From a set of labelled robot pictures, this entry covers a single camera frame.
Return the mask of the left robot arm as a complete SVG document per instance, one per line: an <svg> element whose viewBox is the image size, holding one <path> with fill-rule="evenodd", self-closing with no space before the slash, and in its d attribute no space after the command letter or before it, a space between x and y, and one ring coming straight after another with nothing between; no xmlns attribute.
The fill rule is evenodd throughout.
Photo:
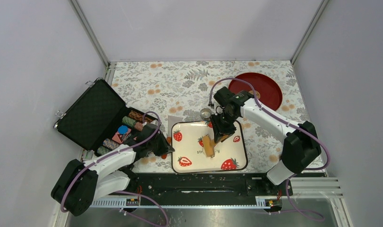
<svg viewBox="0 0 383 227"><path fill-rule="evenodd" d="M154 124L146 124L142 131L129 136L122 144L93 160L70 161L51 191L51 197L61 205L62 212L74 216L84 213L106 195L124 191L133 194L138 187L138 176L133 164L153 153L162 156L175 149Z"/></svg>

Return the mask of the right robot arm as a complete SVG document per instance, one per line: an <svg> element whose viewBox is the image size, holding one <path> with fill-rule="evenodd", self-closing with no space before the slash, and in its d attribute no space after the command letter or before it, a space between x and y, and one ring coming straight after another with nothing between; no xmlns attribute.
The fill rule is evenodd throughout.
<svg viewBox="0 0 383 227"><path fill-rule="evenodd" d="M305 170L322 152L315 127L309 121L297 123L262 104L256 96L241 91L232 93L222 87L213 96L222 113L213 114L214 142L219 143L233 136L238 118L246 118L270 132L282 145L279 162L266 173L262 182L265 193L274 195L281 183Z"/></svg>

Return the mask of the wooden dough roller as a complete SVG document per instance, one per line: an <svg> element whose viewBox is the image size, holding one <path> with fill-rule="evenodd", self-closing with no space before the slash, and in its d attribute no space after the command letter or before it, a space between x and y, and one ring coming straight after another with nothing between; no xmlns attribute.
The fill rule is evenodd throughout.
<svg viewBox="0 0 383 227"><path fill-rule="evenodd" d="M215 143L208 134L202 137L203 148L206 157L213 158L215 156L215 146L219 143Z"/></svg>

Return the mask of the strawberry print tray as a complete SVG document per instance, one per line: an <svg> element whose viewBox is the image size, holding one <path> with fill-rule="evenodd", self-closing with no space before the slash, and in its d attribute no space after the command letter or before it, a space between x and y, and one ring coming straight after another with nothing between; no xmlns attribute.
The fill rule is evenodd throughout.
<svg viewBox="0 0 383 227"><path fill-rule="evenodd" d="M224 141L214 142L208 121L180 122L172 127L172 168L178 174L235 171L248 165L241 124Z"/></svg>

